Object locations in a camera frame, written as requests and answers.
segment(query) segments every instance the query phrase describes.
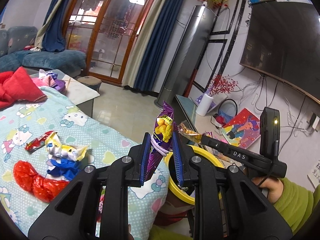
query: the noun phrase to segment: purple snack wrapper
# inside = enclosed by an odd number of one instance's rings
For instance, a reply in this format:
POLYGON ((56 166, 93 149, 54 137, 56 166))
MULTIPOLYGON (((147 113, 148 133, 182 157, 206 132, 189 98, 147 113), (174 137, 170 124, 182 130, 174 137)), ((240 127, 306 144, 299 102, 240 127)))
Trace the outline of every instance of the purple snack wrapper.
MULTIPOLYGON (((153 138, 159 146, 169 150, 172 143, 172 131, 174 130, 176 130, 176 124, 173 120, 173 108, 164 101, 163 111, 156 119, 153 138)), ((162 158, 163 156, 151 146, 146 181, 151 179, 162 158)))

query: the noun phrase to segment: table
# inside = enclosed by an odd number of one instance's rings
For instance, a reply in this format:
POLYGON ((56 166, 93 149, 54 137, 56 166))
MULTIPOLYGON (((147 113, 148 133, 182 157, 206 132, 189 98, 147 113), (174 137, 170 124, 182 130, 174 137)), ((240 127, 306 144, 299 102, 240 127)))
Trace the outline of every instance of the table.
MULTIPOLYGON (((82 112, 87 116, 92 117, 93 111, 93 101, 100 94, 87 87, 84 84, 81 84, 72 77, 66 75, 58 69, 52 70, 52 72, 58 74, 58 79, 64 80, 66 82, 66 92, 64 93, 66 97, 70 99, 82 112)), ((38 77, 39 73, 31 75, 31 77, 38 77)))
MULTIPOLYGON (((211 116, 201 116, 196 113, 197 105, 190 99, 183 96, 175 95, 172 101, 172 107, 174 108, 174 119, 177 124, 187 120, 190 128, 198 133, 212 132, 212 134, 218 139, 224 139, 223 135, 219 134, 219 130, 214 124, 211 123, 211 116)), ((187 144, 188 139, 181 138, 182 142, 187 144)), ((206 151, 212 153, 212 148, 208 146, 199 145, 199 147, 205 149, 206 151)), ((232 165, 232 163, 225 160, 219 159, 220 162, 226 167, 232 165)))

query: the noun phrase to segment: polka dot fabric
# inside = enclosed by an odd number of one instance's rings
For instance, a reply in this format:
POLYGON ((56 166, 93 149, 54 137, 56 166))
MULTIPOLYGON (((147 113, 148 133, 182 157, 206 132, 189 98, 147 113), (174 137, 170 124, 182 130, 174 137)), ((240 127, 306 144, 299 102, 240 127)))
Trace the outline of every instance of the polka dot fabric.
MULTIPOLYGON (((88 145, 82 167, 91 163, 100 168, 128 154, 137 145, 116 130, 100 124, 83 114, 72 102, 56 90, 41 87, 48 96, 42 104, 16 103, 0 112, 0 202, 20 230, 27 235, 36 218, 47 207, 46 203, 23 191, 14 181, 12 169, 19 160, 30 162, 46 178, 51 158, 45 147, 30 154, 27 142, 49 130, 58 132, 61 143, 88 145)), ((135 240, 147 240, 156 213, 164 203, 169 181, 169 170, 161 161, 150 181, 141 188, 128 189, 128 220, 135 240)), ((100 224, 97 224, 97 236, 100 224)))

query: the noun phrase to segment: red canvas painting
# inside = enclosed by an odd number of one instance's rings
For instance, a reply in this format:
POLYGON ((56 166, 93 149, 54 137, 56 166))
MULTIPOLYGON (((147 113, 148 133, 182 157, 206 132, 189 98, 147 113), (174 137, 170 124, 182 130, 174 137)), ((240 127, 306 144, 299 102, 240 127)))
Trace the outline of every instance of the red canvas painting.
POLYGON ((221 131, 229 144, 247 149, 260 136, 260 120, 244 108, 221 131))

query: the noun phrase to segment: hand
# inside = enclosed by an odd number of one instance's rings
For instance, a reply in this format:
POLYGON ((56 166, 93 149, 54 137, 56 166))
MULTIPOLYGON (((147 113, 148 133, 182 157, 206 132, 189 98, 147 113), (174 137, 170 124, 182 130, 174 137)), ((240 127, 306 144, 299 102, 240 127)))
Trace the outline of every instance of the hand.
MULTIPOLYGON (((252 179, 252 182, 255 185, 258 185, 263 179, 264 177, 256 177, 252 179)), ((269 189, 268 200, 271 202, 271 204, 274 204, 282 195, 283 183, 277 178, 269 177, 260 185, 260 188, 269 189)))

